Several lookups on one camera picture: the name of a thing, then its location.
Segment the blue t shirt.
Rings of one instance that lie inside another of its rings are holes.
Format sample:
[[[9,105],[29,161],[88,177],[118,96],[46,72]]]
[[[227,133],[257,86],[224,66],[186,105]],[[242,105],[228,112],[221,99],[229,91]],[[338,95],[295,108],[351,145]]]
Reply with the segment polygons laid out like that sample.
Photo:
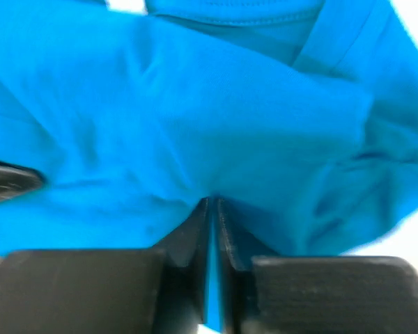
[[[150,248],[217,202],[281,257],[354,256],[418,209],[418,48],[389,1],[0,1],[0,264]]]

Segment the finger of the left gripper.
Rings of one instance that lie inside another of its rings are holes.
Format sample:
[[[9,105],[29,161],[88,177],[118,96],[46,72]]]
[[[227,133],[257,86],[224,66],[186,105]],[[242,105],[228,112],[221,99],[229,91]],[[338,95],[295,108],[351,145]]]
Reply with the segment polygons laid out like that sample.
[[[0,202],[40,189],[45,177],[32,168],[0,161]]]

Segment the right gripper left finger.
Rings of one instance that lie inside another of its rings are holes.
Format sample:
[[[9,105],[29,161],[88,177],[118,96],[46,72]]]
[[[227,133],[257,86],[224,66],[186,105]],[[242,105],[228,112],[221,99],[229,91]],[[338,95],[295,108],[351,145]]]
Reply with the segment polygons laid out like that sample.
[[[209,202],[150,248],[26,250],[0,264],[0,334],[196,333]]]

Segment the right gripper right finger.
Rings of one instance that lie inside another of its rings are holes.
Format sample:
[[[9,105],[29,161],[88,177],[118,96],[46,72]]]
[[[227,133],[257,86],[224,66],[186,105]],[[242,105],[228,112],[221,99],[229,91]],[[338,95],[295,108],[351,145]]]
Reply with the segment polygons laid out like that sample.
[[[217,202],[225,333],[418,333],[418,272],[398,257],[281,257]]]

